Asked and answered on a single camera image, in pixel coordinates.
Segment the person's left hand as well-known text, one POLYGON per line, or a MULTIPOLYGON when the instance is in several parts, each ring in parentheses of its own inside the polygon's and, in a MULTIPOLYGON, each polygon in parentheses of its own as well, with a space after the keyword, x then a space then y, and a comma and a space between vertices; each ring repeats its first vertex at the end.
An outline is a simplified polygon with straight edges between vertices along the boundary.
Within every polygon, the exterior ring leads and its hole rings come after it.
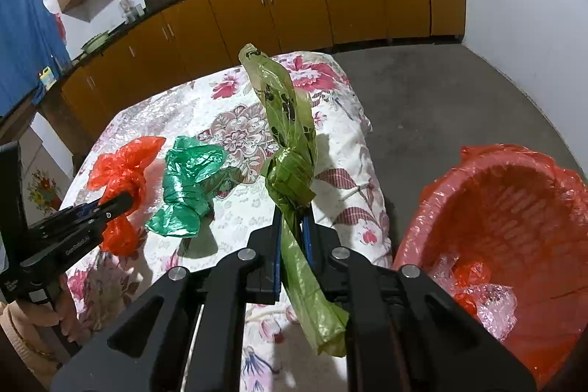
POLYGON ((59 326, 67 341, 78 344, 84 344, 90 338, 90 332, 78 320, 65 274, 60 276, 60 288, 60 295, 53 308, 22 301, 12 302, 10 305, 12 319, 19 334, 34 348, 44 352, 50 352, 51 348, 39 336, 39 327, 59 326))

